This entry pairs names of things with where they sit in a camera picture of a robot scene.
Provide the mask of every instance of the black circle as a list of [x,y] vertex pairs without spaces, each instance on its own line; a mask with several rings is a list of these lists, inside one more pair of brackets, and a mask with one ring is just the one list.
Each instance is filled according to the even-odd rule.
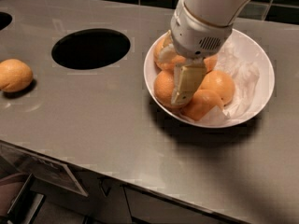
[[10,25],[12,17],[6,12],[0,12],[0,30]]
[[129,51],[130,40],[110,29],[89,29],[67,35],[52,49],[54,61],[64,67],[88,70],[120,60]]

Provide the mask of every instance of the countertop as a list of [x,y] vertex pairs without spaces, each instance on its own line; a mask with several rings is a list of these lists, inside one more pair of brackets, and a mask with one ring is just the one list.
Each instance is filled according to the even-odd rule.
[[[256,224],[299,223],[299,26],[237,19],[268,54],[276,86],[255,118],[202,129],[168,117],[150,98],[143,62],[173,10],[96,0],[0,0],[13,22],[0,61],[34,72],[31,90],[0,93],[0,139]],[[51,58],[62,37],[90,28],[128,36],[112,65],[72,70]]]

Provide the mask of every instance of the bowl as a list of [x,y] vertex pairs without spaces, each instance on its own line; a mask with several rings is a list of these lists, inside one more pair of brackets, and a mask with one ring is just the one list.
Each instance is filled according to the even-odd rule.
[[161,71],[154,62],[153,51],[156,44],[160,39],[164,37],[161,35],[150,47],[145,62],[144,62],[144,79],[149,90],[149,93],[152,99],[158,104],[158,106],[166,112],[171,117],[178,119],[181,122],[188,123],[193,126],[202,127],[202,128],[225,128],[238,125],[240,123],[246,122],[249,119],[252,119],[257,114],[259,114],[263,108],[267,105],[275,85],[275,76],[273,66],[263,51],[263,49],[250,37],[247,35],[233,29],[233,32],[230,36],[231,42],[235,45],[234,55],[242,59],[246,63],[256,63],[259,69],[260,77],[256,83],[255,92],[253,94],[253,99],[247,110],[240,116],[236,118],[229,118],[223,120],[221,123],[208,124],[208,123],[198,123],[191,122],[189,120],[180,117],[178,114],[175,114],[168,110],[166,107],[161,105],[154,96],[153,84],[154,80]]

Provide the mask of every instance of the black oval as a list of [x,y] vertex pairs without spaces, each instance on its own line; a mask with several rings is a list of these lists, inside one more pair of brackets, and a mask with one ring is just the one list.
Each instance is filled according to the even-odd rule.
[[0,12],[0,30],[10,25],[12,17],[6,12]]
[[65,36],[55,44],[51,54],[64,67],[88,70],[117,62],[130,47],[130,40],[120,32],[89,29]]

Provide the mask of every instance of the cabinet door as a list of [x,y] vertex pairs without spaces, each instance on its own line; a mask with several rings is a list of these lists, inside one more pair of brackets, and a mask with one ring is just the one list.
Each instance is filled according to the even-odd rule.
[[182,203],[159,197],[151,192],[125,188],[133,219],[140,223],[171,224],[225,224],[242,223],[213,212],[197,210]]

